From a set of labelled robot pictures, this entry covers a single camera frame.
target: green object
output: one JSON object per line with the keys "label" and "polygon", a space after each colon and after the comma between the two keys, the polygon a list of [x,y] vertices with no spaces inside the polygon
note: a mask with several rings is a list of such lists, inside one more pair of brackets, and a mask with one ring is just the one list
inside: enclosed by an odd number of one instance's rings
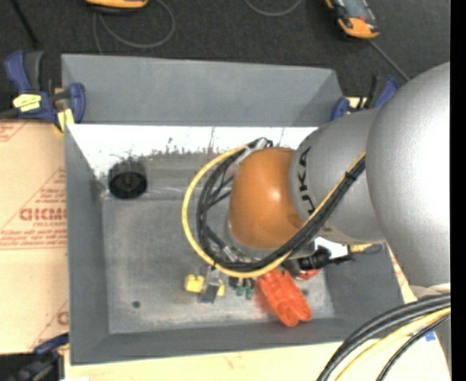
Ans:
{"label": "green object", "polygon": [[254,288],[247,288],[247,292],[245,293],[245,297],[247,300],[251,300],[252,296],[254,296]]}

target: small black object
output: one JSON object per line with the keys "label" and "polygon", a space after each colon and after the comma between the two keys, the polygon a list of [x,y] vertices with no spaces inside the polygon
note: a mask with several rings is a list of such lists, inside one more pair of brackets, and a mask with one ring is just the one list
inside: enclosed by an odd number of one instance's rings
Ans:
{"label": "small black object", "polygon": [[121,199],[141,196],[148,188],[144,165],[132,159],[115,164],[109,171],[109,190]]}
{"label": "small black object", "polygon": [[298,265],[302,271],[321,269],[330,263],[330,254],[327,248],[319,247],[311,256],[298,258]]}

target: kuka logo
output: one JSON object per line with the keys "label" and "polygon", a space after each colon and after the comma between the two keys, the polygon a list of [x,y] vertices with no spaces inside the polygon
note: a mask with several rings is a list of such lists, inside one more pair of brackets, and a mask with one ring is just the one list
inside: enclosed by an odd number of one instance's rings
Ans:
{"label": "kuka logo", "polygon": [[302,155],[299,157],[299,165],[301,167],[301,170],[298,172],[298,189],[300,192],[300,198],[302,199],[302,202],[306,202],[308,204],[307,212],[309,215],[311,215],[315,210],[314,203],[312,202],[312,199],[308,194],[309,187],[307,185],[306,180],[306,156],[308,155],[310,149],[311,147],[307,148],[305,151],[302,152]]}
{"label": "kuka logo", "polygon": [[65,220],[67,219],[67,209],[58,207],[56,209],[45,207],[43,209],[26,208],[19,210],[19,218],[24,221],[39,220]]}

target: black carpet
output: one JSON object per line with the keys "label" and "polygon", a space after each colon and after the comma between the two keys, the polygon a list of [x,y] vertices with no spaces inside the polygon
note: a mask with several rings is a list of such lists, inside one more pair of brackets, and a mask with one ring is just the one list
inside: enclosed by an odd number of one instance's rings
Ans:
{"label": "black carpet", "polygon": [[[96,52],[92,14],[82,0],[17,0],[45,52],[42,78],[60,81],[62,52]],[[136,51],[99,28],[104,50],[118,55],[228,60],[262,64],[326,66],[337,71],[346,95],[365,95],[373,75],[403,78],[362,41],[344,40],[320,2],[306,0],[286,17],[262,17],[242,0],[163,0],[173,10],[174,36],[163,46]],[[251,0],[264,10],[287,8],[294,0]],[[368,0],[380,27],[375,42],[411,77],[450,60],[451,0]],[[169,29],[167,13],[152,2],[143,13],[107,21],[123,37],[144,43]],[[9,0],[0,0],[0,110],[13,87],[2,61],[31,41]],[[0,357],[0,379],[29,357]]]}

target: cable bundle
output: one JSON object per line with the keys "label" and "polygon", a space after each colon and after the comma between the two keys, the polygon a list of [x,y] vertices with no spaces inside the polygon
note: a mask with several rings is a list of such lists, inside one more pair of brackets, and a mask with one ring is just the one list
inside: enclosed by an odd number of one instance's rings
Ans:
{"label": "cable bundle", "polygon": [[383,339],[366,348],[356,356],[336,377],[336,381],[343,379],[361,360],[365,360],[368,356],[373,356],[380,349],[386,348],[388,345],[410,335],[410,339],[399,348],[380,372],[377,381],[382,381],[396,360],[415,341],[419,340],[443,321],[448,320],[450,316],[451,294],[424,298],[389,310],[365,323],[356,332],[351,334],[329,359],[324,370],[317,378],[317,381],[328,380],[346,357],[360,347],[365,341],[373,337],[389,332]]}

